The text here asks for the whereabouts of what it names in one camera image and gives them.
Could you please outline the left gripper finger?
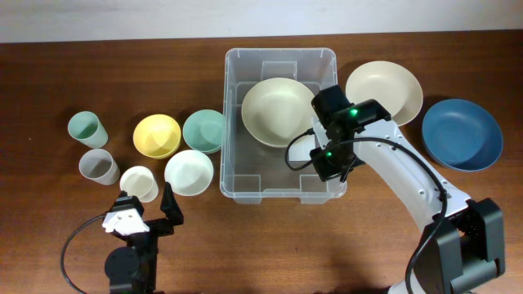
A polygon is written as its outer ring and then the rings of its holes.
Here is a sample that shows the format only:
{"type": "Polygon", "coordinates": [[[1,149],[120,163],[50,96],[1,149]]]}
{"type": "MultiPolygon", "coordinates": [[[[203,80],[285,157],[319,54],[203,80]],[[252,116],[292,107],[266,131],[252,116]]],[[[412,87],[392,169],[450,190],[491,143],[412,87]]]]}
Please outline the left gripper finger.
{"type": "Polygon", "coordinates": [[[145,210],[136,196],[118,197],[115,201],[115,211],[120,212],[128,209],[136,209],[139,216],[143,216],[145,210]]]}
{"type": "Polygon", "coordinates": [[[160,210],[173,226],[184,224],[183,213],[175,199],[175,194],[169,182],[166,182],[164,186],[160,210]]]}

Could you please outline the blue plate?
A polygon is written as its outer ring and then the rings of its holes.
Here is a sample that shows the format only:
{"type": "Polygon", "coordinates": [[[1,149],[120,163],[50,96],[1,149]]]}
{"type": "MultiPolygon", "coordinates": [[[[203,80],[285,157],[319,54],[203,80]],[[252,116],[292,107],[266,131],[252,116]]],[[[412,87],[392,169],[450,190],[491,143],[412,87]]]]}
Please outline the blue plate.
{"type": "Polygon", "coordinates": [[[463,99],[442,100],[426,112],[422,141],[437,163],[461,172],[485,170],[503,152],[503,132],[494,116],[463,99]]]}

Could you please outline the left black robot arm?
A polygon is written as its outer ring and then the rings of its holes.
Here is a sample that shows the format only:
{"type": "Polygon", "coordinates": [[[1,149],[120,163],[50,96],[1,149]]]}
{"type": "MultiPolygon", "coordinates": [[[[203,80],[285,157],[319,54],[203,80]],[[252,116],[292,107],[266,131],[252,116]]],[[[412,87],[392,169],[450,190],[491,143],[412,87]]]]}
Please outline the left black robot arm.
{"type": "Polygon", "coordinates": [[[158,240],[174,233],[184,216],[169,183],[164,186],[160,210],[164,218],[144,221],[144,208],[136,196],[123,191],[105,214],[102,226],[126,245],[105,260],[111,293],[152,293],[156,288],[158,240]]]}

